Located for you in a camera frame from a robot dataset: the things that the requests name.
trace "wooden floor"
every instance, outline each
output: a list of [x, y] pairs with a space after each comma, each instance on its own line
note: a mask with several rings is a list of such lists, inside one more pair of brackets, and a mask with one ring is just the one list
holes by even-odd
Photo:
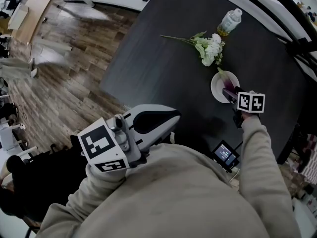
[[[34, 45], [32, 57], [39, 68], [37, 78], [8, 79], [12, 101], [22, 105], [27, 116], [22, 121], [26, 131], [19, 136], [30, 146], [37, 145], [39, 152], [49, 150], [53, 143], [58, 148], [70, 146], [69, 136], [74, 131], [100, 117], [107, 119], [125, 110], [99, 90], [99, 83], [138, 16], [109, 6], [90, 8], [81, 3], [55, 2], [59, 6], [51, 6], [39, 35], [67, 43], [72, 51]], [[10, 51], [12, 57], [27, 60], [31, 49], [11, 40]]]

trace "white cable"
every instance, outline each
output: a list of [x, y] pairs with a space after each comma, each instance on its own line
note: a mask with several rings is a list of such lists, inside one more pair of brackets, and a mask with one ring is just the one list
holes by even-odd
[[229, 183], [237, 176], [237, 174], [239, 174], [240, 169], [238, 170], [238, 172], [230, 179]]

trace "flower stem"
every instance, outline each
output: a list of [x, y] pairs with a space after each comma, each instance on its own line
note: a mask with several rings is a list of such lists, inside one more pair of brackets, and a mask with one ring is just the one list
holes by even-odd
[[190, 39], [186, 39], [186, 38], [179, 38], [179, 37], [173, 37], [173, 36], [168, 36], [168, 35], [161, 35], [162, 37], [165, 37], [165, 38], [171, 38], [171, 39], [176, 39], [176, 40], [180, 40], [180, 41], [183, 41], [183, 42], [186, 42], [190, 45], [193, 45], [194, 46], [194, 43], [192, 40]]

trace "gray sweatshirt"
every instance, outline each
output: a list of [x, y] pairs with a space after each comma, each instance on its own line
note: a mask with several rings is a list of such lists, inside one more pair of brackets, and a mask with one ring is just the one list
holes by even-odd
[[50, 206], [37, 238], [300, 238], [266, 128], [257, 117], [242, 128], [240, 194], [205, 155], [160, 144], [127, 172], [87, 165], [67, 205]]

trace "black table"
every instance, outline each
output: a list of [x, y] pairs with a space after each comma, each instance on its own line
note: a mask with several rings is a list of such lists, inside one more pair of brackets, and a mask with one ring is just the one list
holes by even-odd
[[[176, 133], [201, 135], [211, 149], [222, 139], [235, 147], [242, 130], [235, 127], [230, 104], [211, 93], [216, 66], [203, 66], [192, 46], [160, 36], [189, 38], [205, 30], [211, 36], [235, 8], [228, 0], [151, 0], [120, 44], [101, 88], [130, 107], [174, 107], [182, 113]], [[266, 94], [262, 123], [278, 156], [301, 111], [304, 77], [284, 44], [245, 11], [242, 23], [223, 39], [222, 69], [233, 72], [243, 89]]]

